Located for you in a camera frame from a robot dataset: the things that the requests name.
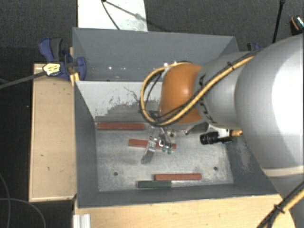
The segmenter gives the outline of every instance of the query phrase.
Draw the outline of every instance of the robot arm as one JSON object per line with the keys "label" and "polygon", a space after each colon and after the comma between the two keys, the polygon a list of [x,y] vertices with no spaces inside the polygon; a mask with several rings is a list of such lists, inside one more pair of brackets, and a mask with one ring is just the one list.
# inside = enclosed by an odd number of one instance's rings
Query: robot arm
{"label": "robot arm", "polygon": [[[155,118],[145,109],[143,94],[168,67]],[[283,198],[303,182],[303,35],[203,66],[181,62],[168,67],[144,81],[140,106],[148,123],[189,131],[206,122],[215,129],[242,131]],[[291,213],[296,226],[304,227],[304,200]]]}

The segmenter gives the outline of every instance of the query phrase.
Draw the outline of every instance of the black wire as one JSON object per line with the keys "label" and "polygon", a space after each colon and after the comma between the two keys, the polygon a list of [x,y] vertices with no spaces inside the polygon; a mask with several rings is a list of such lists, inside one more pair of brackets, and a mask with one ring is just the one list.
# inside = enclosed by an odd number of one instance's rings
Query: black wire
{"label": "black wire", "polygon": [[295,195],[297,195],[303,189],[304,182],[293,189],[292,192],[287,195],[279,205],[275,206],[275,208],[267,215],[267,217],[258,225],[257,228],[263,228],[266,224],[268,228],[271,228],[279,213],[283,212],[285,206],[294,198]]}
{"label": "black wire", "polygon": [[[229,67],[232,67],[233,65],[235,65],[236,63],[238,63],[238,62],[240,62],[240,61],[242,61],[242,60],[244,60],[244,59],[246,59],[246,58],[248,58],[248,57],[251,57],[251,56],[254,56],[254,55],[256,55],[257,53],[259,53],[260,51],[261,51],[262,49],[258,49],[258,50],[255,50],[255,51],[251,51],[251,52],[249,52],[249,53],[247,53],[247,54],[245,54],[244,56],[242,56],[242,57],[240,57],[240,58],[238,58],[237,60],[235,60],[235,61],[233,61],[233,62],[228,62],[228,64],[227,64],[227,66],[226,67],[224,67],[222,70],[220,70],[220,71],[218,71],[208,82],[210,82],[211,80],[213,80],[217,75],[219,75],[220,73],[222,73],[223,71],[225,71],[227,68],[229,68]],[[146,84],[146,86],[145,86],[145,89],[147,88],[147,86],[148,86],[148,84],[154,79],[154,77],[152,77],[151,78],[151,80]],[[173,109],[172,111],[175,111],[175,113],[173,113],[170,117],[168,117],[168,118],[165,118],[165,119],[163,119],[162,121],[157,121],[157,122],[151,122],[150,120],[148,120],[143,114],[143,118],[145,119],[145,121],[146,122],[148,122],[150,125],[152,125],[152,126],[159,126],[159,124],[162,124],[162,123],[164,123],[164,122],[166,122],[167,120],[169,120],[169,119],[171,119],[172,117],[174,117],[179,111],[179,109],[180,109],[180,107],[184,107],[184,106],[186,106],[188,103],[190,103],[190,101],[192,101],[192,99],[195,97],[195,96],[197,96],[197,94],[199,93],[201,91],[201,89],[199,89],[185,104],[183,104],[182,106],[179,106],[179,107],[177,107],[176,109]],[[169,125],[172,125],[172,124],[174,124],[174,123],[176,123],[176,122],[178,122],[181,118],[183,118],[186,114],[188,114],[196,105],[197,105],[197,103],[196,104],[194,104],[187,112],[185,112],[182,116],[180,116],[179,118],[177,118],[176,120],[174,120],[172,123],[168,123],[168,124],[165,124],[165,125],[162,125],[162,127],[165,127],[165,126],[169,126]]]}
{"label": "black wire", "polygon": [[148,101],[149,101],[149,96],[150,96],[150,94],[151,94],[151,92],[152,92],[154,86],[156,85],[156,83],[158,82],[158,80],[160,79],[161,76],[162,76],[162,73],[160,73],[160,74],[158,75],[158,77],[157,77],[156,80],[154,81],[154,83],[153,83],[151,89],[149,90],[148,95],[147,95],[147,98],[146,98],[146,102],[145,102],[145,104],[144,104],[145,107],[146,107],[146,105],[147,105],[147,103],[148,103]]}
{"label": "black wire", "polygon": [[24,200],[21,200],[21,199],[10,199],[11,201],[15,201],[15,202],[20,202],[20,203],[25,203],[29,206],[31,206],[34,210],[37,211],[37,213],[40,215],[41,219],[42,219],[42,222],[43,222],[43,227],[46,228],[47,227],[47,224],[46,224],[46,220],[42,214],[42,212],[33,204],[27,202],[27,201],[24,201]]}
{"label": "black wire", "polygon": [[31,75],[31,76],[27,76],[27,77],[24,77],[24,78],[21,78],[21,79],[17,79],[15,81],[8,82],[8,83],[0,85],[0,89],[4,89],[6,87],[17,85],[17,84],[20,84],[20,83],[23,83],[23,82],[26,82],[26,81],[29,81],[29,80],[32,80],[32,79],[35,79],[35,78],[39,78],[39,77],[42,77],[42,76],[45,76],[45,75],[46,75],[46,73],[43,71],[43,72]]}
{"label": "black wire", "polygon": [[277,36],[278,29],[279,29],[279,23],[280,23],[284,3],[285,3],[285,0],[280,0],[280,7],[279,7],[279,12],[276,17],[275,32],[274,32],[274,36],[272,39],[272,43],[275,43],[275,41],[276,41],[276,36]]}
{"label": "black wire", "polygon": [[112,23],[115,25],[115,27],[117,28],[117,30],[120,30],[120,28],[118,27],[118,25],[115,23],[114,19],[112,18],[112,16],[110,15],[110,13],[108,12],[108,10],[106,9],[105,5],[104,5],[104,2],[103,0],[100,0],[101,1],[101,4],[105,10],[105,12],[107,13],[109,19],[112,21]]}
{"label": "black wire", "polygon": [[7,199],[5,199],[5,200],[8,201],[8,210],[9,210],[9,212],[8,212],[7,228],[10,228],[10,216],[11,216],[11,198],[10,198],[10,194],[9,194],[10,192],[9,192],[9,188],[6,185],[6,182],[5,182],[5,180],[4,180],[4,178],[2,177],[1,174],[0,174],[0,179],[1,179],[2,183],[3,183],[3,186],[5,188],[5,192],[6,192],[6,196],[7,196]]}

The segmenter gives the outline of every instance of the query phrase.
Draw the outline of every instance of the wooden board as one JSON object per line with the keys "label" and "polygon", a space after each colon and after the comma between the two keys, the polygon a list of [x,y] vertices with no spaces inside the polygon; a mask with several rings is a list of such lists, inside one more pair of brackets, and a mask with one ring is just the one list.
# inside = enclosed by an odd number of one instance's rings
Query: wooden board
{"label": "wooden board", "polygon": [[[280,201],[279,195],[268,195],[124,207],[76,207],[75,214],[90,214],[92,228],[255,228]],[[274,228],[294,227],[288,212]]]}
{"label": "wooden board", "polygon": [[[35,64],[34,72],[43,65]],[[33,82],[29,201],[70,200],[76,194],[73,90],[70,82]]]}

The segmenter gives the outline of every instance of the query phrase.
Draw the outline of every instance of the cable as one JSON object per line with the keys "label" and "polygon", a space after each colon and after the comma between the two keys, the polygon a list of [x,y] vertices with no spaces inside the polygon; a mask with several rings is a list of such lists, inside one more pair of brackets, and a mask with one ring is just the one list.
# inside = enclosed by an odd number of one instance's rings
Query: cable
{"label": "cable", "polygon": [[0,179],[1,179],[2,183],[3,183],[4,189],[5,189],[5,192],[6,192],[6,196],[7,196],[7,198],[5,200],[8,201],[8,210],[9,210],[9,213],[8,213],[8,222],[7,222],[6,227],[10,228],[10,216],[11,216],[11,198],[10,198],[10,194],[9,194],[10,192],[9,192],[9,188],[6,185],[6,182],[5,182],[5,180],[4,180],[4,178],[2,177],[1,174],[0,174]]}
{"label": "cable", "polygon": [[279,23],[280,23],[284,3],[285,3],[285,0],[280,0],[280,7],[279,7],[279,12],[278,12],[277,17],[276,17],[275,31],[274,31],[274,36],[273,36],[273,39],[272,39],[272,43],[275,43],[275,41],[276,41],[277,31],[279,29]]}
{"label": "cable", "polygon": [[43,214],[41,213],[41,211],[33,204],[31,204],[30,202],[21,200],[21,199],[10,199],[11,201],[15,201],[15,202],[20,202],[20,203],[25,203],[28,204],[29,206],[31,206],[34,210],[36,210],[38,212],[38,214],[40,215],[42,222],[43,222],[43,227],[47,228],[47,224],[46,224],[46,220],[44,219]]}
{"label": "cable", "polygon": [[249,53],[248,55],[245,55],[245,58],[243,57],[241,60],[236,61],[233,64],[230,64],[228,68],[224,69],[218,75],[214,76],[208,83],[206,83],[205,86],[198,92],[198,94],[194,95],[194,97],[192,99],[190,99],[190,102],[187,103],[187,105],[182,110],[180,110],[177,114],[173,115],[172,117],[170,117],[170,118],[168,118],[168,119],[166,119],[166,120],[164,120],[162,122],[157,122],[146,111],[145,105],[144,105],[144,100],[143,100],[145,89],[146,89],[146,87],[148,85],[148,82],[150,82],[151,78],[153,78],[157,73],[163,72],[165,69],[167,69],[169,67],[174,67],[174,66],[177,66],[177,65],[182,64],[182,63],[181,62],[174,63],[174,64],[171,64],[169,66],[164,66],[164,67],[161,67],[161,68],[158,68],[158,69],[154,70],[152,73],[150,73],[145,78],[145,80],[144,80],[144,82],[142,84],[142,88],[141,88],[140,107],[141,107],[141,113],[142,113],[144,119],[148,123],[150,123],[151,125],[158,126],[158,127],[159,126],[168,126],[168,125],[170,125],[170,124],[172,124],[174,122],[177,122],[188,111],[190,111],[192,109],[192,107],[212,88],[212,86],[214,86],[219,80],[221,80],[222,78],[224,78],[225,76],[227,76],[228,74],[230,74],[235,69],[237,69],[240,66],[242,66],[242,65],[246,64],[247,62],[249,62],[254,57],[254,56],[251,56],[251,55],[255,55],[255,53],[254,54],[253,53]]}
{"label": "cable", "polygon": [[148,92],[148,95],[147,95],[147,98],[146,98],[146,103],[145,103],[144,106],[147,106],[148,101],[149,101],[149,96],[150,96],[150,94],[151,94],[151,92],[152,92],[154,86],[156,85],[156,83],[158,82],[158,80],[160,79],[161,76],[162,76],[162,74],[160,73],[160,74],[158,75],[157,79],[154,81],[154,83],[153,83],[151,89],[150,89],[149,92]]}
{"label": "cable", "polygon": [[114,19],[112,18],[112,16],[110,15],[110,13],[108,12],[108,10],[106,9],[105,7],[105,4],[104,4],[104,1],[103,0],[100,0],[101,1],[101,4],[105,10],[105,12],[107,13],[109,19],[112,21],[112,23],[115,25],[115,27],[117,28],[117,30],[120,30],[120,28],[118,27],[118,25],[115,23]]}
{"label": "cable", "polygon": [[279,205],[275,205],[275,208],[267,215],[267,217],[258,225],[257,228],[271,228],[282,214],[290,210],[303,198],[304,182],[302,182],[287,197],[285,197]]}
{"label": "cable", "polygon": [[46,73],[43,71],[43,72],[31,75],[31,76],[27,76],[27,77],[24,77],[24,78],[21,78],[21,79],[17,79],[15,81],[8,82],[8,83],[0,85],[0,89],[4,89],[4,88],[9,87],[9,86],[17,85],[17,84],[20,84],[20,83],[23,83],[23,82],[26,82],[26,81],[29,81],[29,80],[32,80],[32,79],[35,79],[35,78],[39,78],[39,77],[42,77],[42,76],[45,76],[45,75],[46,75]]}

